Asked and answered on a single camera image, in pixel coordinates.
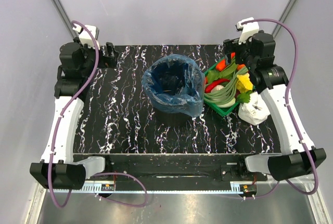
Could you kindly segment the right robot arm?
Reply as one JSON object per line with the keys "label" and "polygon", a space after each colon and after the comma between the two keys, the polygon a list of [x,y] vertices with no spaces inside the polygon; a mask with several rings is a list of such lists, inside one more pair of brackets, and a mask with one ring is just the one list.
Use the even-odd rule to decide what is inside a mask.
{"label": "right robot arm", "polygon": [[323,148],[316,148],[307,135],[294,107],[286,95],[288,78],[284,69],[274,63],[275,40],[259,31],[243,43],[226,39],[223,53],[228,61],[244,64],[250,80],[262,97],[273,119],[280,141],[280,155],[251,155],[237,166],[240,179],[249,180],[255,172],[271,175],[282,181],[313,173],[326,159]]}

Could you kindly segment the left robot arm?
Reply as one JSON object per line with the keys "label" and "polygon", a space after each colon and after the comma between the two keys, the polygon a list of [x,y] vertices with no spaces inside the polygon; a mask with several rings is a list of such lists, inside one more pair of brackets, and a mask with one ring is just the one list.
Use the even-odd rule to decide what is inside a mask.
{"label": "left robot arm", "polygon": [[96,174],[107,180],[113,168],[103,157],[73,160],[73,144],[80,113],[84,107],[88,81],[93,68],[115,68],[119,52],[107,42],[99,51],[75,38],[60,48],[60,66],[55,85],[55,114],[47,146],[41,160],[31,163],[30,174],[45,189],[79,190]]}

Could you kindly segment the detached blue trash bag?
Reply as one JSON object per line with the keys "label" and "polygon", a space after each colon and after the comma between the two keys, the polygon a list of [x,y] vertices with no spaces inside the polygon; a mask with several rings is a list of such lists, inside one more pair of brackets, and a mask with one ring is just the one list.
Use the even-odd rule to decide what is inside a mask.
{"label": "detached blue trash bag", "polygon": [[144,72],[142,87],[154,108],[193,118],[203,109],[204,81],[204,74],[192,58],[172,54]]}

